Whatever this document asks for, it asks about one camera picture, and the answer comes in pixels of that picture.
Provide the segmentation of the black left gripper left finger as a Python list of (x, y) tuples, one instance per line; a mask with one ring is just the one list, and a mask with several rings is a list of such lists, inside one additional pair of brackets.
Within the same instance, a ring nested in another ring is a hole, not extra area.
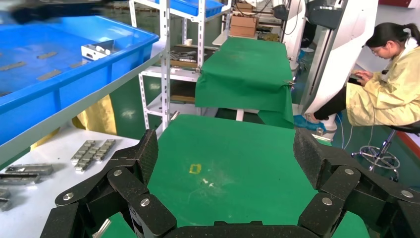
[(116, 151), (101, 171), (56, 197), (41, 237), (90, 238), (117, 213), (139, 238), (175, 230), (176, 218), (148, 189), (157, 158), (157, 134), (148, 129), (138, 144)]

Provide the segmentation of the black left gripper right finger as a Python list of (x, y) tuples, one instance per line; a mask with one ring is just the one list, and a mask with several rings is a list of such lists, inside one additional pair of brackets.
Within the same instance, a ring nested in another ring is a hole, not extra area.
[(294, 156), (317, 191), (299, 226), (330, 238), (347, 212), (358, 215), (383, 238), (420, 235), (420, 195), (368, 171), (343, 149), (319, 143), (305, 128), (295, 132)]

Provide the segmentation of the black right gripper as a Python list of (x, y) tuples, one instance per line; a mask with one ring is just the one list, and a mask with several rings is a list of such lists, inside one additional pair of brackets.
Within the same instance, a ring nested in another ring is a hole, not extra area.
[(19, 24), (60, 17), (98, 15), (107, 0), (23, 0), (9, 7), (9, 15)]

